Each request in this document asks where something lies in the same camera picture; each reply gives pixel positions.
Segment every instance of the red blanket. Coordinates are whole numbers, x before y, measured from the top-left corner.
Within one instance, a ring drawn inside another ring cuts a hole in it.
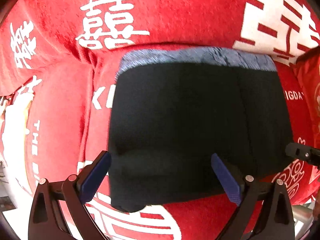
[[[272,55],[294,140],[313,145],[305,95],[291,68],[318,46],[319,28],[305,0],[19,0],[0,29],[0,94],[22,84],[20,93],[35,93],[25,149],[32,192],[39,178],[64,180],[107,149],[114,77],[132,49],[220,46]],[[266,180],[283,179],[297,204],[318,189],[319,174],[295,161]],[[88,210],[103,232],[129,240],[212,239],[235,209],[225,195],[134,214],[109,203],[106,178]]]

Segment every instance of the red bedding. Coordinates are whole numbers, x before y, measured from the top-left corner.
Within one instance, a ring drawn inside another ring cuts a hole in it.
[[[32,192],[39,178],[66,179],[107,149],[115,74],[132,49],[220,46],[270,54],[294,140],[313,145],[304,91],[291,68],[318,46],[319,24],[305,0],[19,0],[0,29],[0,95],[22,84],[20,93],[35,93],[25,141]],[[319,188],[319,175],[295,161],[266,180],[283,179],[298,204]],[[235,208],[225,195],[130,215],[108,203],[106,178],[88,210],[103,232],[129,240],[211,239]]]

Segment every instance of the blue gripper pad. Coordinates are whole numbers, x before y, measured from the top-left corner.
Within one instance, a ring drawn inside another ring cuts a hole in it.
[[[229,200],[239,206],[241,203],[241,187],[216,153],[211,156],[211,167]]]
[[[79,199],[82,204],[91,201],[111,166],[111,155],[105,152],[81,185]]]

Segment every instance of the black fabric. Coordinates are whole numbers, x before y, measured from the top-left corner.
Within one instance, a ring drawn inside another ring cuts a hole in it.
[[[111,205],[134,212],[223,193],[213,153],[262,178],[290,164],[289,142],[277,72],[193,63],[127,70],[110,120]]]

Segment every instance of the metal screw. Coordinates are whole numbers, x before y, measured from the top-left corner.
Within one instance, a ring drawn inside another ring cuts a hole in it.
[[[41,179],[41,180],[39,180],[39,184],[44,184],[45,182],[46,182],[47,180],[46,179]]]
[[[245,176],[245,180],[249,182],[253,182],[254,178],[251,175]]]
[[[75,181],[77,179],[77,175],[75,175],[75,174],[72,174],[72,175],[70,175],[69,177],[68,177],[68,180],[69,181]]]
[[[279,185],[283,185],[283,180],[282,180],[282,179],[277,179],[277,183],[278,183]]]

